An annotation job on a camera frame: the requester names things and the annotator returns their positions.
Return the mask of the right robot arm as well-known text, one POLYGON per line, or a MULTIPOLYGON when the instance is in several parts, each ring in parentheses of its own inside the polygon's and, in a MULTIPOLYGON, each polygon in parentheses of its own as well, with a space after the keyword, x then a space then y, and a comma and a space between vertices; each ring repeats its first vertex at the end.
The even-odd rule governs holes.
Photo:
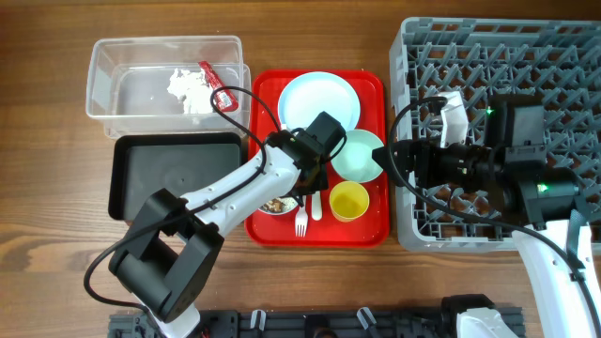
POLYGON ((597 337, 600 286, 594 270, 591 211, 578 176, 547 166, 544 105, 532 95, 499 94, 485 109, 480 146, 454 140, 398 140, 389 133, 373 160, 393 183, 434 209, 467 223, 486 223, 511 232, 528 272, 544 334, 597 337), (485 191, 502 220, 444 206, 425 189, 454 184, 465 192, 485 191))

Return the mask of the mint green bowl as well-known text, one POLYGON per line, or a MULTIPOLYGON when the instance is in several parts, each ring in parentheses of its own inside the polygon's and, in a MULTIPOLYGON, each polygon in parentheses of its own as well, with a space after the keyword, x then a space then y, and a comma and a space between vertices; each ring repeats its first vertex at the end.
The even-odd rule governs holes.
POLYGON ((372 132, 352 130, 334 151, 341 151, 331 160, 333 170, 344 180, 366 183, 379 177, 383 169, 372 159, 372 151, 384 146, 372 132))

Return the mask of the white napkin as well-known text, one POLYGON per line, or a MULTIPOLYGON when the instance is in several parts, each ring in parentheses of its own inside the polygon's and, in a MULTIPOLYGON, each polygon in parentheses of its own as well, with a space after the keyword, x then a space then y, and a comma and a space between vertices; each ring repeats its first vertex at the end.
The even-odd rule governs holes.
POLYGON ((213 92, 203 70, 175 69, 167 87, 169 94, 182 104, 184 115, 203 115, 213 112, 210 95, 213 92))

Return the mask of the red snack wrapper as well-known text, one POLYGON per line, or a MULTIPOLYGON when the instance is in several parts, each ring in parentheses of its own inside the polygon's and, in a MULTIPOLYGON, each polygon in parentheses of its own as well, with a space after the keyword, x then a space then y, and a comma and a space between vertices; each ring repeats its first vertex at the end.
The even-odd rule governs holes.
POLYGON ((217 107, 226 113, 234 112, 239 108, 239 101, 229 89, 224 89, 224 83, 220 76, 207 61, 198 63, 202 71, 205 72, 205 78, 213 91, 217 91, 214 102, 217 107))

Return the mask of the yellow plastic cup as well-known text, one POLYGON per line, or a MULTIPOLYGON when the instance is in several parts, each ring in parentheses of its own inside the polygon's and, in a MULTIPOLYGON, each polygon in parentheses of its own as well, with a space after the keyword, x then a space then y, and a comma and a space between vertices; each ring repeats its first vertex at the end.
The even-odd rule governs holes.
POLYGON ((332 188, 329 204, 334 218, 348 223, 360 218, 367 211, 370 197, 362 184, 343 181, 332 188))

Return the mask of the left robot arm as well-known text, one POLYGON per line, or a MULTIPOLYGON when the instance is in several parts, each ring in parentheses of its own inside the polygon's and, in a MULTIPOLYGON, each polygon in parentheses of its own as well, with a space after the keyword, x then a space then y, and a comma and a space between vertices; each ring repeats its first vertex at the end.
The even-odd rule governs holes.
POLYGON ((328 186, 326 163, 345 129, 325 112, 305 129, 271 133, 248 162, 205 188, 166 189, 143 204, 109 270, 149 311, 163 337, 187 337, 200 322, 194 301, 225 237, 277 197, 301 199, 328 186))

